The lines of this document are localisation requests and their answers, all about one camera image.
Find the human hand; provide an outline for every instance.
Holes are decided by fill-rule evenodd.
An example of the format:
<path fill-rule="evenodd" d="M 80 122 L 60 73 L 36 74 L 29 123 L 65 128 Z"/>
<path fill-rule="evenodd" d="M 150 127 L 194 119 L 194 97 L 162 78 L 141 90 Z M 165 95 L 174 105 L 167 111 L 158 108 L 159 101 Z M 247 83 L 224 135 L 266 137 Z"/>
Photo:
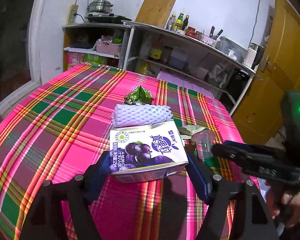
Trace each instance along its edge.
<path fill-rule="evenodd" d="M 274 191 L 274 187 L 271 186 L 271 183 L 267 182 L 267 186 L 271 188 L 266 193 L 266 204 L 274 219 L 280 214 L 280 209 L 278 207 L 278 202 L 281 201 L 283 205 L 289 205 L 292 207 L 292 216 L 285 224 L 286 228 L 291 228 L 300 222 L 300 192 L 293 196 L 289 192 L 285 192 L 282 196 L 277 196 L 277 192 Z"/>

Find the plaid tablecloth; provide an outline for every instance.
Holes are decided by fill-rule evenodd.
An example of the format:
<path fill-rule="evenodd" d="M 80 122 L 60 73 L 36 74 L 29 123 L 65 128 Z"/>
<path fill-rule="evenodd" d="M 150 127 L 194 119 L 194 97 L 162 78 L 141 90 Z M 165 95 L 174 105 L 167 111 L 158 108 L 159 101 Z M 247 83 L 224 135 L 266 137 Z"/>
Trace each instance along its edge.
<path fill-rule="evenodd" d="M 176 85 L 136 73 L 81 64 L 37 89 L 0 124 L 0 230 L 18 239 L 40 185 L 70 180 L 96 163 L 109 148 L 111 114 L 139 85 L 154 104 L 168 105 L 177 126 L 208 127 L 216 141 L 242 142 L 224 106 Z M 242 181 L 240 170 L 224 159 L 208 163 L 228 180 Z M 234 205 L 228 207 L 223 238 L 228 237 Z M 63 203 L 70 239 L 76 239 L 69 207 Z M 104 240 L 192 240 L 207 206 L 183 171 L 163 180 L 123 184 L 108 177 L 100 198 L 90 206 Z"/>

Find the white door frame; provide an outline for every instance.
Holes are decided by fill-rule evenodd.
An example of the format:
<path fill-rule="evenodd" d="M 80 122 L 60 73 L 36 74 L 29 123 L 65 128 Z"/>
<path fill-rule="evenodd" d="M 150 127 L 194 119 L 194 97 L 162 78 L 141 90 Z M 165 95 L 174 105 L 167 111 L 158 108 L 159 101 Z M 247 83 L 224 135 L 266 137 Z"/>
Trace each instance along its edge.
<path fill-rule="evenodd" d="M 0 102 L 0 116 L 8 111 L 14 104 L 28 95 L 31 91 L 41 86 L 41 66 L 39 35 L 42 21 L 42 13 L 46 0 L 34 0 L 27 33 L 27 59 L 30 66 L 31 81 L 13 91 Z"/>

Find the red jar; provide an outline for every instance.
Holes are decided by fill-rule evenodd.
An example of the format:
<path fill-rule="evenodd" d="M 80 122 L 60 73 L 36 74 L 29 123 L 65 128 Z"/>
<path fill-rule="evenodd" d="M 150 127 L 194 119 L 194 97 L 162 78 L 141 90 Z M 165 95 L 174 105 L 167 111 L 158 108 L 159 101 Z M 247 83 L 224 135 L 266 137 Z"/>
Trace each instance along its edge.
<path fill-rule="evenodd" d="M 186 36 L 189 36 L 191 38 L 195 38 L 195 28 L 192 27 L 188 27 L 188 29 L 186 30 Z"/>

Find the white wall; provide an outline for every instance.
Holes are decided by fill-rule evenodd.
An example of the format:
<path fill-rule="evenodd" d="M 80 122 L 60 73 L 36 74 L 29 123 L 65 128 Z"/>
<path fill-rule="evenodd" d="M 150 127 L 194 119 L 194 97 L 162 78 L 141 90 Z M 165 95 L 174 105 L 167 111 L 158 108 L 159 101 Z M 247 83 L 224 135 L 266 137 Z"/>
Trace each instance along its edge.
<path fill-rule="evenodd" d="M 40 66 L 42 82 L 45 83 L 62 72 L 63 32 L 69 6 L 75 0 L 46 0 L 42 14 L 39 35 Z M 109 0 L 114 4 L 113 13 L 135 19 L 143 0 Z M 84 15 L 87 0 L 78 0 L 78 13 Z M 176 0 L 171 13 L 183 12 L 190 15 L 189 26 L 209 33 L 214 25 L 217 33 L 220 29 L 226 36 L 243 47 L 247 47 L 252 35 L 258 0 Z M 253 42 L 260 44 L 269 5 L 274 7 L 274 0 L 261 0 L 258 22 Z"/>

